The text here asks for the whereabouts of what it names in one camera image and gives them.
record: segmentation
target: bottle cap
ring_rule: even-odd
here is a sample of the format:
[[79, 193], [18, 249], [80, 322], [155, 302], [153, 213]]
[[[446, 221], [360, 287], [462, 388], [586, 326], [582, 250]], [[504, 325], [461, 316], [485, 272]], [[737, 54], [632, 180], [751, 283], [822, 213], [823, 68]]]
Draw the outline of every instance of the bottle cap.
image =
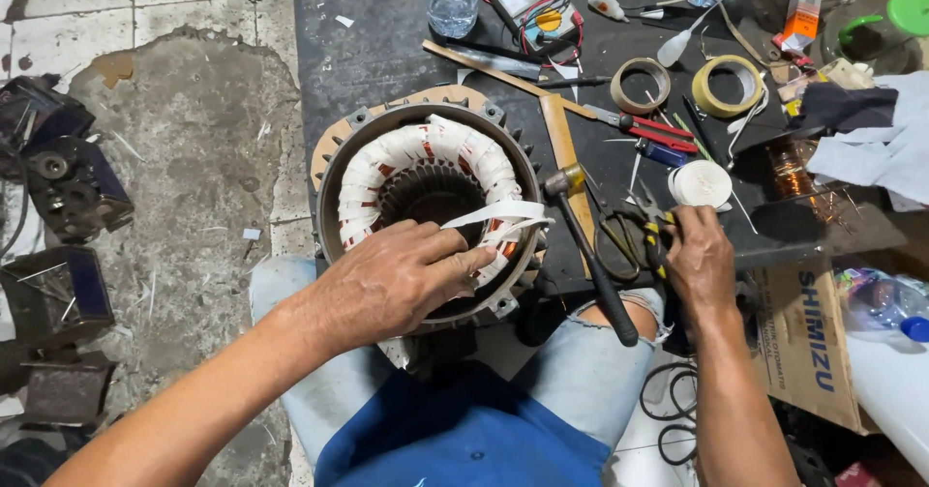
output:
[[916, 342], [929, 342], [929, 320], [923, 317], [909, 317], [900, 323], [900, 331]]
[[929, 35], [929, 0], [889, 0], [887, 17], [894, 26], [910, 35]]

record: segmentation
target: hammer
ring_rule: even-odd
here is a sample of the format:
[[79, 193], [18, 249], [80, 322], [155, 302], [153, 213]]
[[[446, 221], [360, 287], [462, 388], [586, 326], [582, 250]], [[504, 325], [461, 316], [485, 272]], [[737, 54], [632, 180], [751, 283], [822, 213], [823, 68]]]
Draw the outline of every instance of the hammer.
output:
[[565, 216], [568, 222], [568, 229], [574, 241], [584, 254], [587, 260], [587, 267], [590, 269], [590, 276], [594, 280], [594, 287], [603, 297], [604, 315], [616, 331], [616, 336], [620, 342], [627, 348], [632, 348], [638, 343], [638, 330], [635, 329], [632, 319], [629, 318], [629, 312], [622, 305], [622, 300], [613, 287], [612, 280], [607, 275], [607, 271], [600, 264], [600, 260], [594, 255], [593, 248], [587, 242], [584, 231], [581, 229], [581, 223], [574, 215], [568, 204], [568, 192], [577, 186], [584, 184], [584, 169], [577, 162], [561, 168], [554, 175], [547, 178], [543, 184], [545, 194], [549, 200], [554, 200], [561, 209], [561, 214]]

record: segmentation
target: jeans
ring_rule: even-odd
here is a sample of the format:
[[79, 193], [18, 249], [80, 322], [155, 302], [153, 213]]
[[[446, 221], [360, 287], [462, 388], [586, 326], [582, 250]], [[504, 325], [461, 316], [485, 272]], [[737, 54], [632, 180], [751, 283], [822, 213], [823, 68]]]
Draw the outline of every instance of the jeans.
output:
[[[274, 257], [252, 275], [249, 298], [258, 322], [279, 301], [316, 280], [313, 259]], [[668, 337], [664, 303], [652, 289], [620, 292], [654, 315], [654, 342], [621, 345], [612, 328], [578, 319], [594, 302], [578, 308], [513, 378], [512, 383], [575, 429], [615, 449], [629, 423], [657, 344]], [[396, 370], [377, 347], [343, 353], [323, 364], [281, 397], [311, 466], [332, 435], [372, 398]]]

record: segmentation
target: black workbench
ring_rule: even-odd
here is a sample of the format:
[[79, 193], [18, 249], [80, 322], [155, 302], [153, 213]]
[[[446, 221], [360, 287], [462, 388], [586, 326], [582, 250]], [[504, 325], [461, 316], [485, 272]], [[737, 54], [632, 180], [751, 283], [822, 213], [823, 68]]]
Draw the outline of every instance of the black workbench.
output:
[[[655, 57], [661, 43], [676, 34], [675, 31], [644, 26], [637, 20], [624, 24], [602, 18], [586, 6], [586, 0], [572, 1], [585, 18], [582, 64], [586, 75], [613, 75], [631, 58]], [[620, 0], [623, 6], [655, 1], [659, 0]], [[765, 17], [769, 21], [783, 21], [784, 14], [777, 11], [786, 10], [786, 3], [787, 0], [768, 3], [764, 8]], [[439, 83], [455, 82], [457, 64], [421, 49], [424, 38], [430, 38], [423, 0], [295, 0], [295, 4], [308, 162], [320, 134], [340, 116], [363, 106], [393, 101]], [[334, 20], [338, 15], [354, 19], [354, 25], [346, 29]], [[748, 24], [743, 22], [740, 28], [744, 28], [746, 36], [762, 53], [766, 53], [770, 45], [763, 47], [767, 41], [764, 33], [753, 21], [745, 22]], [[487, 44], [509, 45], [511, 40], [509, 31], [503, 30], [500, 18], [484, 4], [480, 6], [478, 28], [472, 35]], [[699, 37], [695, 35], [680, 62], [670, 69], [674, 88], [668, 98], [669, 114], [677, 112], [686, 120], [689, 118], [682, 105], [681, 94], [690, 94], [693, 74], [705, 63], [698, 44]], [[717, 56], [736, 54], [748, 57], [735, 41], [706, 38], [706, 44], [707, 51]], [[726, 84], [730, 81], [734, 80], [715, 80], [719, 84], [714, 92], [731, 88]], [[539, 101], [535, 97], [480, 74], [471, 74], [464, 84], [486, 94], [503, 108], [508, 113], [507, 125], [510, 128], [524, 129], [522, 142], [536, 146], [532, 160], [542, 164], [540, 177], [555, 170], [551, 144], [540, 115]], [[569, 89], [558, 91], [571, 98]], [[633, 95], [634, 88], [626, 91]], [[610, 99], [609, 86], [581, 88], [579, 102], [616, 110]], [[772, 97], [767, 110], [746, 130], [744, 140], [759, 141], [780, 132], [785, 121], [777, 104], [777, 98]], [[578, 159], [603, 185], [605, 195], [614, 199], [623, 197], [622, 188], [629, 184], [633, 168], [633, 143], [604, 142], [606, 138], [624, 136], [615, 128], [571, 113], [568, 120]], [[725, 151], [728, 141], [725, 124], [708, 119], [704, 126], [714, 149]], [[655, 191], [659, 205], [666, 208], [674, 205], [667, 190], [667, 172], [665, 166], [647, 159], [642, 160], [638, 171], [639, 177]], [[770, 180], [770, 166], [763, 150], [760, 155], [749, 155], [744, 162], [739, 162], [734, 191], [749, 210], [759, 234], [752, 232], [738, 207], [720, 215], [720, 222], [735, 246], [738, 267], [763, 266], [819, 253], [865, 251], [904, 242], [902, 234], [880, 211], [880, 199], [875, 198], [877, 192], [864, 189], [853, 192], [864, 219], [849, 211], [845, 204], [842, 217], [849, 223], [849, 232], [834, 226], [826, 231], [802, 205], [762, 206], [774, 199], [768, 186]], [[577, 248], [564, 221], [555, 208], [550, 210], [549, 216], [558, 218], [558, 221], [549, 232], [550, 249], [543, 267], [561, 293], [589, 289], [591, 285], [584, 279]], [[643, 277], [637, 284], [648, 282]]]

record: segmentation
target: blue shirt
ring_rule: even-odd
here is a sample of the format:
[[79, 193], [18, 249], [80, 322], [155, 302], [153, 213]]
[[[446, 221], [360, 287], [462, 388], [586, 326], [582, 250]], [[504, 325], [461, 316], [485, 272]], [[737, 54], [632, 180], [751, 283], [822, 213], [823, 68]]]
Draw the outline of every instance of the blue shirt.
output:
[[391, 375], [322, 449], [315, 484], [602, 485], [608, 446], [486, 365], [468, 364], [447, 386]]

